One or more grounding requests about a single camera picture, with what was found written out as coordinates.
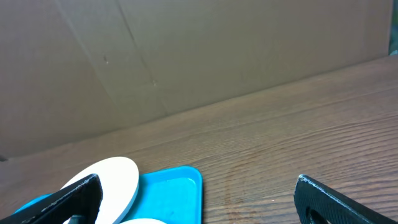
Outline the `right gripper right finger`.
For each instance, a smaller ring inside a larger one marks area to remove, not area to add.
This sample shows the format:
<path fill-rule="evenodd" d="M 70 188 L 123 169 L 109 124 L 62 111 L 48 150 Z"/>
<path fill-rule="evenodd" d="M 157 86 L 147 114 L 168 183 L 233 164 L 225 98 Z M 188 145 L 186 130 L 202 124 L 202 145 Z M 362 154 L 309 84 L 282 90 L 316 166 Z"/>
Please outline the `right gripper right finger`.
<path fill-rule="evenodd" d="M 294 204 L 301 223 L 397 224 L 323 183 L 300 174 Z"/>

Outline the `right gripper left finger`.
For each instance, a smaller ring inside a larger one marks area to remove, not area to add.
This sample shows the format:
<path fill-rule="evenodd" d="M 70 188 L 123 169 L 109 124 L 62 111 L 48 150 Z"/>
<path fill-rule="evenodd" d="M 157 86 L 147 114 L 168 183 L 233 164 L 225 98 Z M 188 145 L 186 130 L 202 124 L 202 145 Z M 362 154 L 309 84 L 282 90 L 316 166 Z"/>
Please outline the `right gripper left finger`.
<path fill-rule="evenodd" d="M 1 220 L 1 224 L 94 223 L 103 191 L 96 174 L 72 183 L 41 201 Z"/>

